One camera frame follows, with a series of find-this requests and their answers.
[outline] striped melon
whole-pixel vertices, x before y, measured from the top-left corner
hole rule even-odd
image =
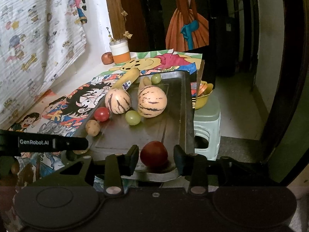
[[[105,106],[114,114],[122,114],[130,109],[130,95],[123,89],[110,89],[105,96]]]
[[[167,97],[159,87],[149,85],[138,92],[138,113],[145,118],[161,114],[167,105]]]

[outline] orange dress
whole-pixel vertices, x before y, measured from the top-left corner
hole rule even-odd
[[[195,0],[191,0],[191,9],[188,0],[176,0],[177,9],[175,10],[168,31],[166,34],[166,49],[174,49],[178,52],[189,50],[188,43],[180,32],[185,24],[194,20],[199,23],[199,28],[192,32],[194,49],[209,45],[208,21],[197,13]]]

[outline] plastic stool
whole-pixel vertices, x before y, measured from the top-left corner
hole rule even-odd
[[[205,138],[208,148],[195,149],[195,153],[204,155],[208,160],[216,160],[220,146],[220,104],[218,98],[210,94],[205,106],[194,113],[194,135]]]

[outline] green grape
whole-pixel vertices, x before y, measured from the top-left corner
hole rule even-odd
[[[151,77],[151,82],[153,84],[159,84],[161,82],[162,76],[160,73],[154,74]]]
[[[129,125],[137,125],[141,122],[141,116],[136,111],[128,111],[126,113],[126,121]]]

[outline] orange skirt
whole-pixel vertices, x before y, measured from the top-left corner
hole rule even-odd
[[[189,17],[190,21],[194,20],[193,12],[191,9],[189,11]],[[199,28],[192,32],[194,49],[209,45],[208,21],[200,14],[197,14],[197,17]],[[183,16],[181,12],[176,9],[166,34],[166,49],[174,49],[174,51],[178,52],[186,52],[189,50],[188,43],[183,38],[183,34],[180,33],[183,26]]]

